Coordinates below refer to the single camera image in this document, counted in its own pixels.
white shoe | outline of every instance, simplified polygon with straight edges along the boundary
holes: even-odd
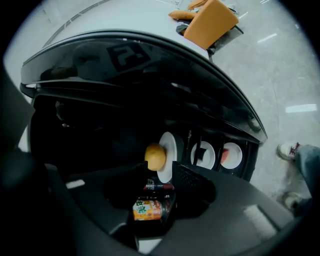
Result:
[[[303,201],[303,197],[295,192],[286,192],[282,196],[283,205],[289,210],[294,212],[299,204]]]
[[[294,160],[296,158],[300,146],[301,145],[298,142],[285,142],[283,144],[278,145],[277,152],[279,156],[285,160]]]

person's leg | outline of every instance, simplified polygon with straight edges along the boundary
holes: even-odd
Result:
[[[320,185],[320,148],[311,145],[299,147],[295,164],[301,172],[312,197]]]
[[[310,194],[314,196],[315,189],[320,184],[320,148],[287,142],[279,144],[277,152],[283,159],[295,161]]]

jeans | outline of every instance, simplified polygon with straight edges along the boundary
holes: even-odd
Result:
[[[320,148],[302,145],[298,149],[295,163],[301,172],[310,194],[314,198],[316,189],[320,185]]]

plate with red item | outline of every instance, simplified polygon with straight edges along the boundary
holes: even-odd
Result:
[[[224,144],[220,162],[224,168],[234,169],[240,165],[241,160],[242,150],[237,144],[233,142]]]

shoe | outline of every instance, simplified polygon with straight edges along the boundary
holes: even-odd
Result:
[[[279,144],[277,147],[277,153],[279,156],[285,160],[294,160],[298,153],[298,149],[300,148],[300,144],[285,142],[283,144]]]
[[[261,126],[258,123],[258,120],[250,113],[248,116],[248,124],[251,127],[252,130],[255,132],[258,132],[261,130]]]
[[[295,192],[286,192],[282,196],[282,204],[291,212],[294,212],[304,198]]]

